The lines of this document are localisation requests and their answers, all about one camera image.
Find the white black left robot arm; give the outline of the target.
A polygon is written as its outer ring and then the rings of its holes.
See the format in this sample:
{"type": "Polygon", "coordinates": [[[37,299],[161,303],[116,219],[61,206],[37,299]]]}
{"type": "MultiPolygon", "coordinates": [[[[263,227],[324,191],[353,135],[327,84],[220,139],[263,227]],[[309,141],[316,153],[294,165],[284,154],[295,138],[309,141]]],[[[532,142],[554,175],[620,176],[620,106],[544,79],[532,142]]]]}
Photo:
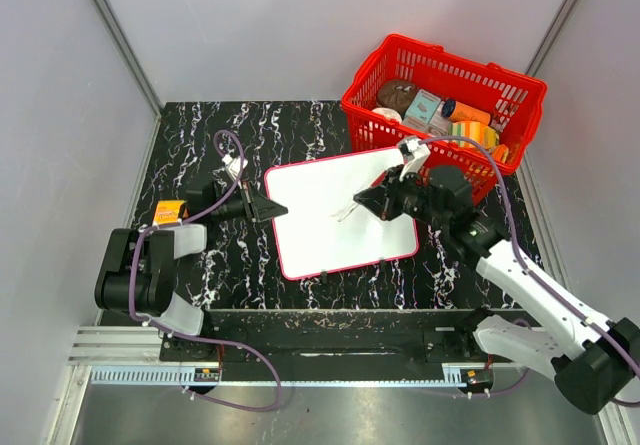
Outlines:
{"type": "Polygon", "coordinates": [[[193,359],[211,357],[217,338],[204,328],[204,312],[174,291],[178,261],[212,246],[227,221],[260,223],[288,213],[246,180],[215,207],[221,197],[213,181],[194,180],[183,200],[157,204],[153,222],[157,231],[143,235],[132,228],[113,230],[94,289],[97,307],[183,334],[182,349],[193,359]]]}

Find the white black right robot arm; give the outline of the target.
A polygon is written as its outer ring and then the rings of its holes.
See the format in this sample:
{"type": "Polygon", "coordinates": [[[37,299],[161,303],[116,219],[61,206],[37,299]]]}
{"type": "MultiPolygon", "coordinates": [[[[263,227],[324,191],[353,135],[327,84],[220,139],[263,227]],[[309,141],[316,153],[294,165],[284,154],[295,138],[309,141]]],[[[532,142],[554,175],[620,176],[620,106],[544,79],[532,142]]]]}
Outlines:
{"type": "Polygon", "coordinates": [[[639,374],[639,327],[613,321],[547,275],[473,204],[472,186],[455,166],[427,179],[396,166],[354,200],[377,218],[402,215],[437,227],[468,268],[513,298],[540,326],[536,332],[477,311],[454,340],[468,361],[484,354],[517,362],[552,380],[578,410],[598,414],[639,374]]]}

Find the white red whiteboard marker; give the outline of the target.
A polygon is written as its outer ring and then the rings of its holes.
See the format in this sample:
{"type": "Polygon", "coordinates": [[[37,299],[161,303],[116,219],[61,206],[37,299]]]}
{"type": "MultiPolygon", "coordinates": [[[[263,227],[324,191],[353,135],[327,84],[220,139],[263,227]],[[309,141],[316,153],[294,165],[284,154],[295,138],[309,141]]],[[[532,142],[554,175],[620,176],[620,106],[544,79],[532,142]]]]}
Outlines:
{"type": "Polygon", "coordinates": [[[338,218],[337,220],[339,222],[344,221],[351,213],[353,213],[357,208],[359,207],[359,204],[357,202],[353,202],[351,203],[349,206],[347,206],[344,210],[342,210],[339,214],[338,214],[338,218]]]}

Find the pink framed whiteboard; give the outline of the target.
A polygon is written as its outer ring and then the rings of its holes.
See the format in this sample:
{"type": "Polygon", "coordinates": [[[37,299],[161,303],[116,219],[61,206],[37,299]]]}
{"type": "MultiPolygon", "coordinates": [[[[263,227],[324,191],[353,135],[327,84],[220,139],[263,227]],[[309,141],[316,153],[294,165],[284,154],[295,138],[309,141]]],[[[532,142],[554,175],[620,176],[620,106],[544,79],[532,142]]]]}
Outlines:
{"type": "Polygon", "coordinates": [[[288,209],[273,220],[281,272],[301,280],[411,257],[419,249],[415,221],[382,221],[354,195],[403,162],[398,149],[369,150],[272,167],[268,197],[288,209]]]}

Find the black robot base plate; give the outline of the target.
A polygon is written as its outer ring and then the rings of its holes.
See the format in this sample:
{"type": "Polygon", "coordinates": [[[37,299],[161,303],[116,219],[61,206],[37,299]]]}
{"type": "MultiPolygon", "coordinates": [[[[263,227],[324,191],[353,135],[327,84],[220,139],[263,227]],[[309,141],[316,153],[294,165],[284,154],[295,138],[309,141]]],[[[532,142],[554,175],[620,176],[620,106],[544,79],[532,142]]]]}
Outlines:
{"type": "Polygon", "coordinates": [[[267,381],[261,352],[284,382],[410,382],[440,379],[446,363],[483,365],[462,332],[468,310],[216,310],[203,334],[225,341],[228,381],[267,381]]]}

